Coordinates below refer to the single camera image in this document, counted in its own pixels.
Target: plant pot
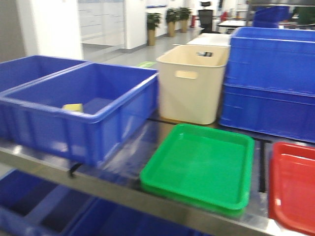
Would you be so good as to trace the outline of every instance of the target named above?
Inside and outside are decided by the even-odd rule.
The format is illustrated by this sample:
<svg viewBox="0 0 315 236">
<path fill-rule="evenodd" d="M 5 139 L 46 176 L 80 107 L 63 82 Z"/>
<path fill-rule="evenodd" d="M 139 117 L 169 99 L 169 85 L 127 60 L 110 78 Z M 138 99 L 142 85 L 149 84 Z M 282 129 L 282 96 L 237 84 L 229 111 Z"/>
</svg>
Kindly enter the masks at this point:
<svg viewBox="0 0 315 236">
<path fill-rule="evenodd" d="M 175 36 L 175 22 L 169 22 L 167 24 L 167 31 L 168 31 L 168 36 L 169 37 L 174 37 Z"/>
<path fill-rule="evenodd" d="M 156 31 L 155 29 L 148 30 L 148 45 L 154 46 L 156 44 Z"/>
<path fill-rule="evenodd" d="M 181 20 L 181 32 L 186 33 L 187 32 L 187 20 Z"/>
</svg>

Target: blue plastic crate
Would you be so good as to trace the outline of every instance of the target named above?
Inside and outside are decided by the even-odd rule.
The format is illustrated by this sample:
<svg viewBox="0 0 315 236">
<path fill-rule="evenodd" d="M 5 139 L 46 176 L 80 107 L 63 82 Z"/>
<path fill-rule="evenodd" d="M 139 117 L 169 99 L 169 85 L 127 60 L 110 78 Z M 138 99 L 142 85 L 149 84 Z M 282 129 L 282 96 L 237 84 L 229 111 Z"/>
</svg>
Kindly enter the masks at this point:
<svg viewBox="0 0 315 236">
<path fill-rule="evenodd" d="M 0 179 L 0 228 L 16 236 L 68 236 L 95 200 L 14 170 Z"/>
<path fill-rule="evenodd" d="M 31 56 L 0 63 L 0 92 L 85 63 L 83 60 Z M 11 139 L 8 121 L 0 111 L 0 137 Z"/>
<path fill-rule="evenodd" d="M 279 28 L 279 23 L 267 21 L 253 21 L 252 26 L 259 28 Z"/>
<path fill-rule="evenodd" d="M 14 140 L 98 165 L 157 108 L 157 71 L 88 64 L 6 92 L 0 108 Z M 83 113 L 62 109 L 83 104 Z"/>
<path fill-rule="evenodd" d="M 231 37 L 225 84 L 315 94 L 315 31 L 242 27 Z"/>
<path fill-rule="evenodd" d="M 315 96 L 224 86 L 220 124 L 315 142 Z"/>
<path fill-rule="evenodd" d="M 209 236 L 187 227 L 98 200 L 69 236 Z"/>
<path fill-rule="evenodd" d="M 263 21 L 263 22 L 274 22 L 287 20 L 289 17 L 289 7 L 288 6 L 273 6 L 265 9 L 260 9 L 255 12 L 253 22 Z"/>
</svg>

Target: yellow sponge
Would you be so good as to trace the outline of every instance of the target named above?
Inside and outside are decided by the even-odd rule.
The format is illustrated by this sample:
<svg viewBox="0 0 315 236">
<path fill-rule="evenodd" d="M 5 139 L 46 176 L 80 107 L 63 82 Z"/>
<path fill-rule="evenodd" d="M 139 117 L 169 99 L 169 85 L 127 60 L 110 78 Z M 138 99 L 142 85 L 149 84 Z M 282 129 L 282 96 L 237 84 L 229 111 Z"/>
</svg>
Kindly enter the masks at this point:
<svg viewBox="0 0 315 236">
<path fill-rule="evenodd" d="M 75 112 L 83 112 L 83 105 L 82 103 L 75 103 L 75 104 L 65 104 L 63 109 L 71 110 Z"/>
</svg>

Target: white table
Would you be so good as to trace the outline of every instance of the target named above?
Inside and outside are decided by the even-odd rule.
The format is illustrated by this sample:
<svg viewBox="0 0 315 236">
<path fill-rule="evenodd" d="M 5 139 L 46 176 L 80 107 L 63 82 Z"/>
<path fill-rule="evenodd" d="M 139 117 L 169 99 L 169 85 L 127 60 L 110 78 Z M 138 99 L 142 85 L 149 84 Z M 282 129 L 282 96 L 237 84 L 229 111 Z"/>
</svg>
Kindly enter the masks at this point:
<svg viewBox="0 0 315 236">
<path fill-rule="evenodd" d="M 226 33 L 231 33 L 235 28 L 243 27 L 246 25 L 246 21 L 228 20 L 217 24 L 218 27 L 225 27 Z"/>
<path fill-rule="evenodd" d="M 202 33 L 197 38 L 189 41 L 189 45 L 211 45 L 211 46 L 229 46 L 230 34 L 221 33 Z"/>
</svg>

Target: potted plant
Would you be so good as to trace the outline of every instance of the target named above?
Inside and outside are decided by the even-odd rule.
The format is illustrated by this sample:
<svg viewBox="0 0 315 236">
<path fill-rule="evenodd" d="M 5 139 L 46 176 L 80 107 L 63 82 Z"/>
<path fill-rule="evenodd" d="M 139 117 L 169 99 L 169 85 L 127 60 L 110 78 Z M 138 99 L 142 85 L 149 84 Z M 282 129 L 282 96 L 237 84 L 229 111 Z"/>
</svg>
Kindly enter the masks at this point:
<svg viewBox="0 0 315 236">
<path fill-rule="evenodd" d="M 189 18 L 189 15 L 191 14 L 191 10 L 188 7 L 180 7 L 179 10 L 179 20 L 181 21 L 181 32 L 186 33 L 187 32 L 187 21 Z"/>
<path fill-rule="evenodd" d="M 169 37 L 175 36 L 175 22 L 179 20 L 178 11 L 175 8 L 169 8 L 166 11 L 167 32 Z"/>
<path fill-rule="evenodd" d="M 147 13 L 148 45 L 153 46 L 156 43 L 156 27 L 161 19 L 160 13 Z"/>
</svg>

